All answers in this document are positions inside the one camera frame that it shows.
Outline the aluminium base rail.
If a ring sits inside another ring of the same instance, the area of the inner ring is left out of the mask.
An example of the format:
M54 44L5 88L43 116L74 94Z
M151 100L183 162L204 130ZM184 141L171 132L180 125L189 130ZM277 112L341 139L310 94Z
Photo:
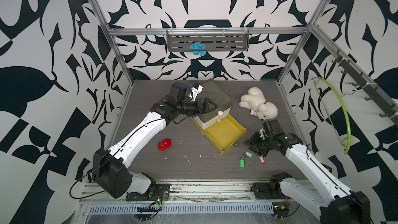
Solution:
M158 193L166 194L170 201L220 202L228 199L254 199L252 185L255 182L255 180L160 180L156 185L169 185L165 190L158 190Z

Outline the teal crumpled scrunchie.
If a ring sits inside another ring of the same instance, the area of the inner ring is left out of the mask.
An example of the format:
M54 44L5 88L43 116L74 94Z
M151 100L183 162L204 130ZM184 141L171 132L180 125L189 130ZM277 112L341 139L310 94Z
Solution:
M205 56L207 51L206 51L206 46L202 43L195 42L192 43L189 47L189 49L193 52L194 55L196 56Z

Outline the drawer unit olive cream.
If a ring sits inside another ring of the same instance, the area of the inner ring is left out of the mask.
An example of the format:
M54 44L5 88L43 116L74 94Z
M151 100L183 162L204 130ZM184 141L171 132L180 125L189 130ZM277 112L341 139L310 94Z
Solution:
M207 80L201 86L203 89L198 95L199 100L207 99L210 110L208 113L191 118L191 120L200 130L206 130L229 115L233 98L213 79Z

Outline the green clothes hanger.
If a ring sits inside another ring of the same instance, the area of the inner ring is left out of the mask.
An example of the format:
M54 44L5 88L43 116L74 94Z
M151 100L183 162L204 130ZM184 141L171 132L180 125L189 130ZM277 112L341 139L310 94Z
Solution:
M344 154L348 155L352 145L352 130L343 96L322 77L313 77L311 81L318 94L323 112L327 115L328 122L333 127L339 144L343 147Z

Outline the grey slotted wall shelf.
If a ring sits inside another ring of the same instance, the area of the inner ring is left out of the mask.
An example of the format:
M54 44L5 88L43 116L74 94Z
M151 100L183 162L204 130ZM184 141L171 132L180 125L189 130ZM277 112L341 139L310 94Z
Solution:
M166 34L167 49L172 52L189 52L192 43L199 42L206 46L206 51L245 51L249 47L249 32L198 30L177 32L170 30Z

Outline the yellow bottom drawer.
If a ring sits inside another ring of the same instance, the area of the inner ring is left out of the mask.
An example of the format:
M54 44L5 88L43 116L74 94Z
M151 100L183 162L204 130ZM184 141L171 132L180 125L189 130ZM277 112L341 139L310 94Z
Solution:
M223 155L246 131L246 128L231 115L227 115L220 122L216 122L207 129L202 130L201 133Z

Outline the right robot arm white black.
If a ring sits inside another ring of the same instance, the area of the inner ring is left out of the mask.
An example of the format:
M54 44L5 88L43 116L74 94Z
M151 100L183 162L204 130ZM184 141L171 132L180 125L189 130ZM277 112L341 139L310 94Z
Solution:
M271 176L268 183L254 183L251 189L256 199L292 199L322 224L373 223L370 200L364 193L352 191L336 178L296 134L286 134L277 120L262 125L263 128L245 142L249 150L261 159L271 150L280 152L300 169L317 192L283 172Z

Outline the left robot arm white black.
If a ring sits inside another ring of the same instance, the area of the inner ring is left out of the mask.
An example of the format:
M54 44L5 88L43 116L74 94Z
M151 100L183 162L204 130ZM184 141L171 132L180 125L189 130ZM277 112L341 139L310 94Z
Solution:
M195 117L210 113L218 105L208 97L199 98L199 84L173 83L170 91L156 102L143 121L119 143L93 155L92 178L114 199L126 192L149 195L154 180L144 173L131 173L129 167L138 153L178 116Z

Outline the red toy with eyes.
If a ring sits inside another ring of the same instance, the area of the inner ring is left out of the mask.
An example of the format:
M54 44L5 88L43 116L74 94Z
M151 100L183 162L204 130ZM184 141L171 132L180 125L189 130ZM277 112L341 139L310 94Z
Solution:
M158 143L158 149L160 151L165 151L172 147L172 140L171 139L164 139Z

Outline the dark wall hook rail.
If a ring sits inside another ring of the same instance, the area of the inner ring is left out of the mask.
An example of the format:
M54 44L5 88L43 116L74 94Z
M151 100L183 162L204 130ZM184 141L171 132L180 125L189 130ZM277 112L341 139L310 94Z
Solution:
M336 54L337 57L333 63L343 69L343 75L348 75L353 79L353 83L348 84L354 86L354 91L363 90L367 94L364 99L373 101L382 110L382 114L379 116L389 118L395 125L398 125L398 104L354 62L353 58L345 55L339 49Z

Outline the white plush polar bear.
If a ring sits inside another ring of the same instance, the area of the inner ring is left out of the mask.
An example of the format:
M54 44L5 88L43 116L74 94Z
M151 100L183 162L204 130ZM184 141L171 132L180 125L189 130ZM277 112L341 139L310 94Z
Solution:
M250 88L248 93L240 98L239 106L250 110L250 114L261 121L275 119L278 115L278 108L267 101L263 92L257 87Z

